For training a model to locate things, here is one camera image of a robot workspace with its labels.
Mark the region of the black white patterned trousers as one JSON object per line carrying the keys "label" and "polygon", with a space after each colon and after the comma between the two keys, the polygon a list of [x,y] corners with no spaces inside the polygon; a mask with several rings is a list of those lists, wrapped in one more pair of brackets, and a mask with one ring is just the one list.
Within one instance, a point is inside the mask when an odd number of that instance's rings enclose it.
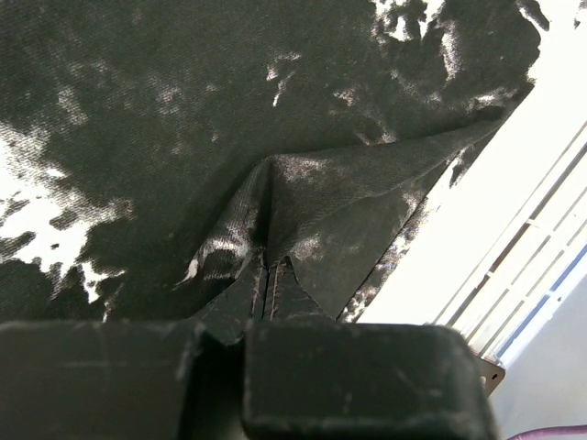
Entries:
{"label": "black white patterned trousers", "polygon": [[2,319],[180,319],[283,259],[348,314],[548,28],[536,1],[4,1]]}

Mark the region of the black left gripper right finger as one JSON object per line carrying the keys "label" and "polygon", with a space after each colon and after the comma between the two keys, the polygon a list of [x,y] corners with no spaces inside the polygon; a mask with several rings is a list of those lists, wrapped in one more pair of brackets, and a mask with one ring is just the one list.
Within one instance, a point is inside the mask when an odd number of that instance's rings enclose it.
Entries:
{"label": "black left gripper right finger", "polygon": [[242,424],[251,439],[494,439],[476,357],[436,325],[330,320],[289,259],[269,272],[244,336]]}

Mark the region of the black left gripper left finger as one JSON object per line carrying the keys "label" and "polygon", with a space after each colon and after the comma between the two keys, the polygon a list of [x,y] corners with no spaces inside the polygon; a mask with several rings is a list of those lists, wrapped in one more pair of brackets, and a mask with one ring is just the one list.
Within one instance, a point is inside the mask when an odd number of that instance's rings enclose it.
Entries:
{"label": "black left gripper left finger", "polygon": [[266,264],[177,321],[1,324],[4,439],[228,439],[240,435],[244,331],[263,314]]}

